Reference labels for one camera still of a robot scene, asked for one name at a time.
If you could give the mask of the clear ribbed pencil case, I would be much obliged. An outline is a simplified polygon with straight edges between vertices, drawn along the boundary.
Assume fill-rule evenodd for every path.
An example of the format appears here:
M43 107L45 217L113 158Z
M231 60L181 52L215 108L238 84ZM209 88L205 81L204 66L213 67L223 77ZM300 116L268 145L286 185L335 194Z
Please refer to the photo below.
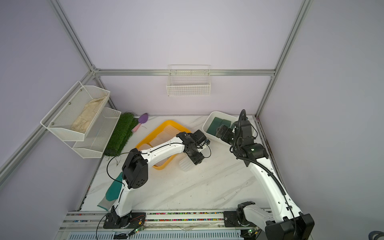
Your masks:
M172 136L173 138L179 134L181 131L176 129L175 127L168 125L166 126L163 131L159 134L160 136Z
M194 162L189 158L185 157L179 161L179 167L182 171L188 172L196 167Z
M152 147L156 147L158 145L161 145L167 141L169 141L170 139L172 139L173 137L172 136L156 136L152 141L150 141L149 145L151 145Z

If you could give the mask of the green pencil case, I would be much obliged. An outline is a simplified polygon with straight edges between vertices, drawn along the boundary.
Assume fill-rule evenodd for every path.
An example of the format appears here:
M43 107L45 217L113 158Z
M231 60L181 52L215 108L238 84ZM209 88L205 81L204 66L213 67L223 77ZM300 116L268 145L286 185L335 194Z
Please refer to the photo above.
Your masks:
M232 128L232 122L229 121L229 120L225 120L225 119L223 119L222 122L221 122L221 125L222 125L222 126L226 126L226 127L229 128L229 129Z
M217 133L217 129L221 126L221 122L222 122L221 118L214 117L207 129L207 133L212 136L215 136Z

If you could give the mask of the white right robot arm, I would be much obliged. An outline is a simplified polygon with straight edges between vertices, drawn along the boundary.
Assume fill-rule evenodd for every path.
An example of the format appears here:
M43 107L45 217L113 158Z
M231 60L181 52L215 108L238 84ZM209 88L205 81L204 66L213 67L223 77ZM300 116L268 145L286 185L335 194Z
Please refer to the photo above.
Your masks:
M267 150L256 142L253 129L248 120L238 120L232 129L222 125L216 133L217 138L230 145L236 159L244 161L255 175L272 211L267 213L253 202L242 203L238 206L239 222L256 225L269 240L307 240L315 221L291 199L273 168Z

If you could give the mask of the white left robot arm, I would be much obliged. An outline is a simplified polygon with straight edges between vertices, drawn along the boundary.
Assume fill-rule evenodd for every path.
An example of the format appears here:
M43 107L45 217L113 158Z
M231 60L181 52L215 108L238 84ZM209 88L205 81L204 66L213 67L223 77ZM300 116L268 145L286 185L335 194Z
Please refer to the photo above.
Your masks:
M149 169L173 155L182 153L196 166L207 158L202 151L209 149L209 145L210 140L202 131L197 130L194 133L180 132L169 141L147 150L130 150L122 166L122 180L114 180L121 184L121 190L110 212L106 214L103 228L135 228L140 219L138 214L132 213L134 190L147 183Z

